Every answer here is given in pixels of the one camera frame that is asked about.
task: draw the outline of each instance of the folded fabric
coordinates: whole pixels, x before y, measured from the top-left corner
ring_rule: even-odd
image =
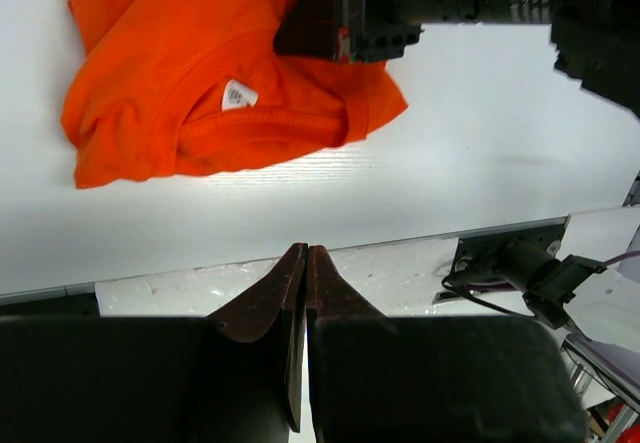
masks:
[[[61,117],[78,188],[263,168],[406,104],[382,64],[276,56],[296,0],[70,0],[87,59]]]

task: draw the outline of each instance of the white tag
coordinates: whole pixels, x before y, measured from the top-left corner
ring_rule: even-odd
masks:
[[[258,93],[239,81],[229,80],[222,95],[222,111],[253,106],[258,101]]]

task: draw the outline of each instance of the red component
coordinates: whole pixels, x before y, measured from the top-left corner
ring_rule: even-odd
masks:
[[[640,426],[632,426],[622,432],[616,443],[640,443]]]
[[[618,403],[617,405],[612,406],[611,409],[607,412],[607,420],[609,420],[610,423],[613,423],[613,420],[615,420],[618,414],[620,414],[623,407],[624,403]]]

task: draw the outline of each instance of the white surface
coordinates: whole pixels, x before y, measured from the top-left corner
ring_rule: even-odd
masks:
[[[560,256],[570,253],[608,259],[623,253],[640,225],[640,209],[586,213],[571,218]],[[431,305],[448,273],[457,238],[414,240],[365,248],[332,251],[342,276],[375,306],[388,315],[487,314],[491,310],[466,301]],[[96,284],[100,311],[105,316],[208,315],[262,277],[274,260],[221,265],[213,268]],[[487,297],[515,311],[526,311],[519,293]],[[560,343],[562,331],[554,336]],[[306,352],[303,363],[306,369]],[[291,443],[315,441],[308,403],[308,380],[303,372],[302,432]],[[593,383],[583,396],[590,407],[612,397]]]
[[[615,270],[593,275],[566,308],[588,338],[640,354],[640,283]]]
[[[389,65],[411,109],[366,143],[76,191],[65,2],[0,0],[0,293],[612,208],[640,167],[638,124],[552,71],[548,29],[434,27]]]

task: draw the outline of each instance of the white table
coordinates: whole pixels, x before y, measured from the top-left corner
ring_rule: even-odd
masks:
[[[66,0],[0,0],[0,294],[619,206],[640,127],[552,71],[547,28],[433,27],[390,63],[411,109],[264,171],[76,191]]]

